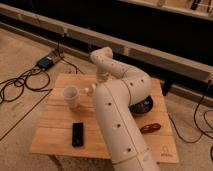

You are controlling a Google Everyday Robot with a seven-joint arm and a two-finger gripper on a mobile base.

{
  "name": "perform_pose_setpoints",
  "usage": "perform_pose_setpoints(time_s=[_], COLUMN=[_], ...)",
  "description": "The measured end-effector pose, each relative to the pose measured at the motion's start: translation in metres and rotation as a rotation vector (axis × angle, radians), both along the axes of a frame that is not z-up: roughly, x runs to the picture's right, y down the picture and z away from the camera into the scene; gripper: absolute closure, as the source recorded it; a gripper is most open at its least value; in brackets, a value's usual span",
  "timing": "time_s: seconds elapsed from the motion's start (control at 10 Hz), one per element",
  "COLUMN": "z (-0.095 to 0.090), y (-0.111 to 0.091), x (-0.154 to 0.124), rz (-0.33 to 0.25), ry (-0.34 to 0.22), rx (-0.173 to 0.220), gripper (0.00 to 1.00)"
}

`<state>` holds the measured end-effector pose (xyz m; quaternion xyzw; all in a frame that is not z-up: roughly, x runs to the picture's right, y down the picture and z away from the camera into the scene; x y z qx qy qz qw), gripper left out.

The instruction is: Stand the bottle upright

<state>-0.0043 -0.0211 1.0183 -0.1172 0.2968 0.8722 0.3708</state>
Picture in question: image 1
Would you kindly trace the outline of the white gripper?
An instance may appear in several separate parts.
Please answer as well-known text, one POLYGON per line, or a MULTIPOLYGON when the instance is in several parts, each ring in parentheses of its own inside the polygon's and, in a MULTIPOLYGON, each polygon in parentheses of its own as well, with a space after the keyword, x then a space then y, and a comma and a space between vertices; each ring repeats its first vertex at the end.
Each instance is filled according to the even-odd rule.
MULTIPOLYGON (((97 72, 96 73, 96 79, 98 82, 106 82, 109 78, 109 73, 108 72, 97 72)), ((95 91, 95 89, 97 88, 97 84, 91 84, 91 89, 92 89, 92 93, 95 91)), ((85 88, 84 89, 85 93, 87 96, 91 96, 91 90, 90 88, 85 88)))

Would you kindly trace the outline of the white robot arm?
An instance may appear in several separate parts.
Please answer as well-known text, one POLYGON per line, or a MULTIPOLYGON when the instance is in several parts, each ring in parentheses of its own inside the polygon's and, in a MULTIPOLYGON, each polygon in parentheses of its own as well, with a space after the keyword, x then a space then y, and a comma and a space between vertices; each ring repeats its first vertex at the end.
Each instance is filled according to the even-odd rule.
POLYGON ((151 95, 152 80, 143 70, 113 59, 110 47, 90 54, 102 77, 93 90, 96 118, 115 171, 160 171, 129 107, 151 95))

